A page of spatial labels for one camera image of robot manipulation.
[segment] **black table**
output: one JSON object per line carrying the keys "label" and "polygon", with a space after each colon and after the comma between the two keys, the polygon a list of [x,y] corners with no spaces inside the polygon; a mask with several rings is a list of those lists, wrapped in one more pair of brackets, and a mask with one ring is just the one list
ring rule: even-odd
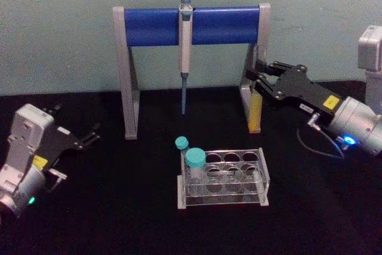
{"label": "black table", "polygon": [[[324,83],[363,100],[365,84]],[[3,229],[0,253],[19,254],[381,254],[382,164],[357,149],[345,160],[305,150],[296,129],[308,117],[264,101],[262,133],[247,132],[237,87],[141,94],[138,140],[124,140],[120,93],[1,97],[0,162],[14,112],[25,103],[63,102],[57,122],[83,136],[102,123],[102,139],[56,166],[68,174],[41,193],[15,225]],[[177,209],[177,136],[205,150],[263,147],[271,178],[269,206]],[[306,143],[335,152],[302,128]]]}

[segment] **wall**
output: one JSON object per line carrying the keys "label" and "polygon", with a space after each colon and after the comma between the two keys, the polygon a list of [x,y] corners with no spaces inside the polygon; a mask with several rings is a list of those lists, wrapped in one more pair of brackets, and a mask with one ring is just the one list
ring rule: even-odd
{"label": "wall", "polygon": [[[0,94],[118,90],[112,6],[179,0],[0,0]],[[357,43],[382,24],[380,0],[193,0],[195,6],[269,2],[268,60],[306,64],[313,79],[363,79]],[[246,45],[194,47],[189,85],[238,84]],[[178,88],[177,48],[136,48],[142,89]]]}

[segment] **gray metal frame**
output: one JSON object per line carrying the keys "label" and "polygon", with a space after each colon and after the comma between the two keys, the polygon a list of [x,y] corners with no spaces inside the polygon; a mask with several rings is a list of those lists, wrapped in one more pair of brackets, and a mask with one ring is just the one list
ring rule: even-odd
{"label": "gray metal frame", "polygon": [[[270,4],[261,3],[258,22],[257,45],[249,44],[243,75],[240,83],[240,93],[248,120],[249,104],[251,101],[250,81],[245,77],[246,67],[254,67],[257,59],[265,61],[270,27]],[[113,23],[116,41],[116,59],[118,63],[119,80],[121,82],[122,107],[125,121],[125,138],[135,140],[138,136],[138,114],[140,92],[135,73],[133,54],[127,44],[124,7],[113,7]]]}
{"label": "gray metal frame", "polygon": [[250,80],[245,77],[245,70],[247,67],[254,67],[256,61],[262,60],[266,61],[268,40],[269,40],[269,29],[270,29],[270,4],[260,3],[260,18],[258,20],[258,34],[257,34],[257,45],[249,44],[247,50],[247,56],[245,58],[245,64],[243,69],[243,74],[240,83],[240,94],[241,100],[243,102],[245,116],[248,120],[249,117],[249,105],[251,103],[251,93],[257,93],[256,91],[251,91]]}

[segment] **tube cap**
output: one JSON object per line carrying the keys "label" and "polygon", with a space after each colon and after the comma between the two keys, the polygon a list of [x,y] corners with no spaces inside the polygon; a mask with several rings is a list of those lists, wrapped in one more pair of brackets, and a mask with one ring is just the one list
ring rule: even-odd
{"label": "tube cap", "polygon": [[189,146],[189,141],[186,137],[177,137],[177,139],[175,140],[175,145],[177,146],[177,149],[183,150]]}
{"label": "tube cap", "polygon": [[205,165],[205,152],[200,148],[191,148],[186,152],[186,164],[189,167],[202,167]]}

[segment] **robotic arm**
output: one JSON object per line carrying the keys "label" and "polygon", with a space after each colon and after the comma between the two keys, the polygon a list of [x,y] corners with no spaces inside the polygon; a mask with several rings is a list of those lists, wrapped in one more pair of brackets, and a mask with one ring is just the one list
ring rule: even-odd
{"label": "robotic arm", "polygon": [[[281,62],[257,62],[248,68],[246,77],[252,88],[280,105],[291,105],[311,115],[308,125],[320,130],[320,125],[337,135],[345,145],[357,144],[364,151],[377,155],[382,150],[382,119],[372,109],[351,97],[345,99],[310,81],[307,67]],[[278,76],[275,85],[265,74]]]}
{"label": "robotic arm", "polygon": [[54,124],[59,107],[47,112],[26,104],[16,111],[8,137],[10,149],[0,170],[0,211],[19,217],[33,196],[45,185],[45,176],[57,177],[54,189],[66,175],[53,169],[60,154],[83,150],[99,139],[96,128],[83,139]]}

